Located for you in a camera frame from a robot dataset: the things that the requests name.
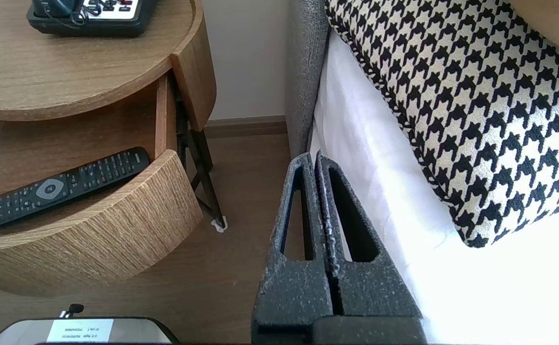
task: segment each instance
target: pillow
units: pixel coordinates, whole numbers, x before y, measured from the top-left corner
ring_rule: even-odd
[[[509,3],[327,0],[327,15],[467,245],[559,212],[559,47]]]

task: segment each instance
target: wooden floor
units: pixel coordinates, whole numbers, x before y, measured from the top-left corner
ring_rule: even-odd
[[[183,342],[248,343],[251,308],[290,160],[288,141],[286,135],[221,138],[210,139],[209,148],[226,233],[216,232],[207,217],[168,257],[117,286],[53,298],[0,291],[0,331],[14,321],[54,317],[81,303],[85,316],[154,317]],[[296,249],[295,234],[290,233],[288,246]]]

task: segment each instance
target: black cable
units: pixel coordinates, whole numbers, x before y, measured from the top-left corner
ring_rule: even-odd
[[[109,0],[109,6],[107,5],[106,2],[104,2],[102,0],[97,0],[96,9],[94,9],[94,10],[89,9],[86,6],[82,6],[80,8],[80,11],[72,11],[71,14],[68,16],[68,19],[71,21],[71,24],[73,24],[75,26],[66,24],[65,22],[61,22],[57,18],[53,17],[49,13],[49,7],[47,7],[47,6],[45,6],[45,14],[47,15],[47,17],[49,19],[53,20],[54,22],[57,22],[58,24],[61,24],[62,26],[66,26],[69,29],[77,30],[80,27],[88,24],[88,22],[90,20],[90,14],[93,15],[94,17],[97,17],[98,15],[100,15],[100,13],[103,12],[102,8],[100,7],[101,4],[103,5],[103,7],[112,7],[113,6],[113,3],[111,2],[111,0]]]

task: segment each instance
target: open drawer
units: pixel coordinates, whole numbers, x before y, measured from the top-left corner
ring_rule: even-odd
[[[168,78],[85,114],[0,121],[0,194],[134,146],[150,166],[128,183],[0,229],[0,289],[57,295],[132,277],[201,220],[177,153]]]

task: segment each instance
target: black remote control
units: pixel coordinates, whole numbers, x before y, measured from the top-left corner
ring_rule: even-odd
[[[147,166],[147,151],[134,147],[2,194],[0,225],[130,179]]]

